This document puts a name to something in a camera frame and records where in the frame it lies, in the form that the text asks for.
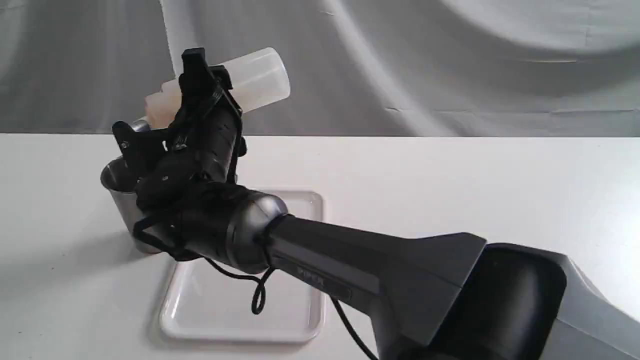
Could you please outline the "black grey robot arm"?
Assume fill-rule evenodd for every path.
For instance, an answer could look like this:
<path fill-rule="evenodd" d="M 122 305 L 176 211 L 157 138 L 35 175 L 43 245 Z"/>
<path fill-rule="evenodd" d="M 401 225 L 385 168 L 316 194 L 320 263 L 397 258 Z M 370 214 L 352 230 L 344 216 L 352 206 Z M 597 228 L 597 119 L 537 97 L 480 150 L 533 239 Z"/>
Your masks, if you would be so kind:
<path fill-rule="evenodd" d="M 142 243 L 178 262 L 204 259 L 256 282 L 282 271 L 367 315 L 381 360 L 637 360 L 639 322 L 564 254 L 469 233 L 401 238 L 290 214 L 281 198 L 237 184 L 242 109 L 222 65 L 182 53 L 181 105 L 166 129 L 132 133 Z"/>

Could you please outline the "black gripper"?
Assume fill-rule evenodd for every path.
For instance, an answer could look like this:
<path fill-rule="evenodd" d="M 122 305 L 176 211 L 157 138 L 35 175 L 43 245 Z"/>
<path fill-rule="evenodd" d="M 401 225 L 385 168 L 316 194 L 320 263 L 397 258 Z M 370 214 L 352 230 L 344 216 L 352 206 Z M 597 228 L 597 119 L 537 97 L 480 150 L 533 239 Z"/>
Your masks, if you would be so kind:
<path fill-rule="evenodd" d="M 203 47 L 188 48 L 181 57 L 181 100 L 162 92 L 146 100 L 163 153 L 135 189 L 144 211 L 173 205 L 197 183 L 235 183 L 238 159 L 247 152 L 242 109 L 231 96 L 226 66 L 208 64 Z"/>

